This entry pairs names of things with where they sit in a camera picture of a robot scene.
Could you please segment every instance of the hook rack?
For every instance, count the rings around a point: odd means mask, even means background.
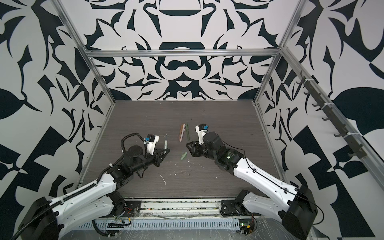
[[[359,134],[353,132],[353,130],[348,129],[345,124],[346,119],[343,119],[343,115],[338,112],[337,107],[334,105],[330,99],[327,98],[325,93],[321,91],[321,88],[317,85],[314,79],[305,79],[303,78],[298,84],[303,84],[304,87],[308,90],[305,95],[311,95],[316,101],[316,104],[312,104],[314,107],[321,107],[322,111],[325,113],[327,118],[322,118],[324,121],[330,120],[339,132],[338,134],[333,134],[335,137],[343,137],[344,140],[348,143],[350,148],[353,150],[354,154],[350,156],[357,156],[358,158],[363,158],[367,156],[363,145],[360,144],[358,140]]]

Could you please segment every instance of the cable tie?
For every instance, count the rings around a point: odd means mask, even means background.
[[[64,198],[63,197],[58,197],[58,201],[57,202],[61,202],[60,205],[63,205],[64,204]]]

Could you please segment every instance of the black cable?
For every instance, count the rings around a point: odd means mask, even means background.
[[[92,225],[93,225],[93,228],[96,230],[96,232],[97,232],[98,234],[100,234],[101,236],[103,236],[103,237],[116,236],[116,234],[110,234],[110,233],[102,232],[102,231],[97,227],[95,220],[92,220]]]
[[[260,176],[264,177],[265,179],[267,179],[268,181],[270,181],[270,182],[273,183],[274,185],[278,186],[280,189],[284,190],[285,192],[289,192],[290,194],[295,195],[295,196],[297,196],[297,197],[299,197],[299,198],[301,198],[301,199],[303,199],[303,200],[306,200],[307,202],[312,203],[312,204],[315,205],[317,208],[319,208],[320,211],[321,211],[321,213],[322,213],[322,215],[323,215],[323,218],[321,219],[320,222],[318,222],[318,223],[313,223],[313,225],[318,225],[318,224],[320,224],[320,223],[322,223],[322,222],[324,221],[324,217],[325,217],[325,216],[324,216],[324,212],[323,212],[323,210],[322,210],[317,204],[315,204],[315,203],[309,201],[308,199],[305,199],[305,198],[303,198],[303,197],[301,197],[301,196],[299,196],[299,195],[297,195],[297,194],[294,194],[294,193],[288,191],[288,190],[285,189],[285,188],[280,187],[278,184],[276,184],[275,182],[273,182],[271,179],[265,177],[263,174],[260,174],[256,169],[252,168],[251,165],[249,164],[249,162],[248,162],[248,160],[247,160],[247,157],[245,156],[245,150],[244,150],[244,149],[241,149],[241,148],[238,148],[238,147],[233,147],[233,148],[236,148],[236,149],[239,149],[239,150],[243,150],[245,161],[247,162],[249,168],[252,169],[253,173],[257,173],[257,174],[259,174]]]
[[[116,236],[116,235],[120,232],[120,231],[115,232],[115,233],[108,233],[108,232],[105,233],[105,232],[102,232],[102,231],[97,227],[95,220],[92,220],[92,225],[93,225],[93,228],[95,229],[95,231],[96,231],[99,235],[101,235],[101,236],[103,236],[103,237],[108,237],[108,236],[110,236],[110,237],[114,237],[114,236]],[[129,223],[125,223],[125,224],[108,223],[108,227],[126,227],[126,226],[129,226],[129,225],[131,225],[131,221],[129,221]]]
[[[148,169],[148,167],[144,168],[144,170],[143,170],[141,176],[140,176],[140,174],[139,174],[139,171],[137,171],[136,173],[137,173],[137,175],[138,175],[140,178],[143,178],[143,176],[144,176],[144,171],[147,170],[147,169]]]
[[[256,221],[256,218],[252,215],[252,218],[255,220],[255,222],[256,222],[256,227],[255,227],[255,229],[253,230],[253,231],[256,231],[256,229],[257,229],[257,227],[259,226],[258,225],[258,223],[257,223],[257,221]]]
[[[147,158],[147,156],[148,156],[147,144],[146,144],[146,142],[145,142],[145,139],[144,139],[142,136],[140,136],[140,134],[137,133],[137,132],[128,134],[127,136],[125,136],[125,137],[123,137],[123,138],[121,139],[121,141],[120,141],[120,145],[121,145],[122,152],[123,152],[123,153],[125,152],[124,141],[125,141],[127,138],[129,138],[129,137],[133,137],[133,136],[137,136],[138,138],[140,138],[141,141],[143,141],[143,143],[144,143],[144,150],[145,150],[145,157]]]
[[[91,184],[89,185],[88,187],[78,191],[78,192],[75,192],[65,198],[63,198],[63,201],[68,201],[69,199],[85,192],[85,191],[88,191],[89,189],[93,188],[94,186],[96,186],[96,184]],[[46,212],[52,210],[54,207],[57,207],[58,205],[61,204],[61,201],[57,201],[55,202],[54,204],[50,205],[49,207],[47,207],[46,209],[42,210],[41,212],[39,212],[38,214],[36,214],[29,222],[27,222],[25,225],[23,225],[11,238],[11,240],[16,240],[23,231],[25,231],[29,225],[31,225],[34,221],[36,221],[37,219],[39,219],[41,216],[43,216],[44,214],[46,214]]]
[[[121,157],[120,157],[117,161],[115,161],[115,162],[112,164],[112,166],[115,166],[116,164],[118,164],[123,158],[124,158],[124,155],[121,155]],[[99,183],[99,181],[100,181],[101,177],[103,176],[103,174],[104,174],[106,171],[108,171],[110,168],[112,168],[112,167],[111,167],[111,166],[108,166],[106,169],[104,169],[103,171],[100,172],[99,176],[98,176],[97,179],[96,179],[96,183]]]
[[[108,227],[126,227],[126,226],[129,226],[129,225],[131,225],[130,221],[129,221],[129,223],[126,223],[126,224],[108,223]]]

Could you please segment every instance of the metal rail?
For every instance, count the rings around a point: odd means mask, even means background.
[[[372,149],[371,145],[364,139],[358,130],[350,123],[350,121],[341,113],[337,106],[322,90],[322,88],[311,78],[312,76],[306,71],[306,69],[299,63],[299,61],[293,56],[291,51],[286,48],[281,48],[281,54],[283,58],[292,67],[297,76],[306,78],[303,82],[304,86],[309,91],[308,93],[313,96],[315,101],[327,115],[327,118],[323,118],[324,121],[330,120],[339,134],[335,137],[343,137],[348,143],[356,156],[361,160],[367,170],[371,173],[373,178],[384,190],[384,162]]]
[[[89,69],[93,72],[96,81],[101,86],[101,89],[103,90],[105,96],[109,99],[109,101],[113,104],[115,102],[115,99],[113,98],[111,92],[109,91],[109,88],[107,87],[107,84],[105,83],[103,77],[99,73],[99,70],[97,69],[96,65],[93,63],[93,61],[87,56],[85,53],[85,46],[83,42],[81,41],[81,38],[76,31],[76,28],[73,24],[73,22],[70,20],[70,17],[68,13],[66,12],[63,4],[60,0],[51,0],[51,3],[53,5],[53,8],[56,10],[61,22],[68,30],[69,35],[71,36],[72,40],[74,41],[77,49],[79,50],[81,56],[83,57],[85,63],[89,67]]]
[[[262,49],[174,49],[174,50],[86,50],[87,57],[154,57],[154,56],[275,56],[278,50]]]

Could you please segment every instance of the green marker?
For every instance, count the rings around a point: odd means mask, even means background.
[[[181,158],[180,158],[180,160],[184,160],[184,158],[187,156],[187,152],[185,152],[185,153],[183,153],[183,155],[181,155]]]
[[[188,139],[188,141],[190,140],[190,138],[189,138],[189,128],[188,128],[188,123],[187,123],[187,139]]]

